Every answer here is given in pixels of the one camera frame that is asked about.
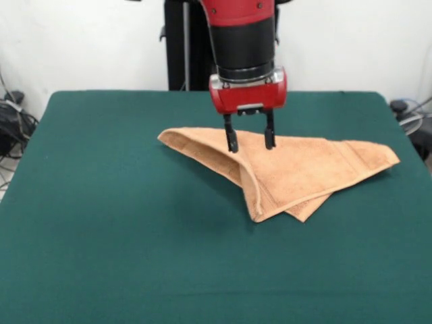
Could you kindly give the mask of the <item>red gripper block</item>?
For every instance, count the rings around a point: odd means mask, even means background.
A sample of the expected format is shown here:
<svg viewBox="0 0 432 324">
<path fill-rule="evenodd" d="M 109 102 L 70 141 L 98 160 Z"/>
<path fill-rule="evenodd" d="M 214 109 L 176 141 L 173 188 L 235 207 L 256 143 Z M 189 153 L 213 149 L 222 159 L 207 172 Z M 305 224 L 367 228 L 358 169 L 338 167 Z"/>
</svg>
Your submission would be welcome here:
<svg viewBox="0 0 432 324">
<path fill-rule="evenodd" d="M 216 111 L 224 115 L 229 152 L 238 152 L 238 140 L 230 114 L 250 109 L 266 111 L 265 146 L 267 150 L 276 147 L 273 109 L 284 106 L 287 85 L 286 71 L 281 66 L 277 66 L 266 78 L 248 83 L 229 83 L 224 82 L 217 74 L 210 76 L 209 92 Z"/>
</svg>

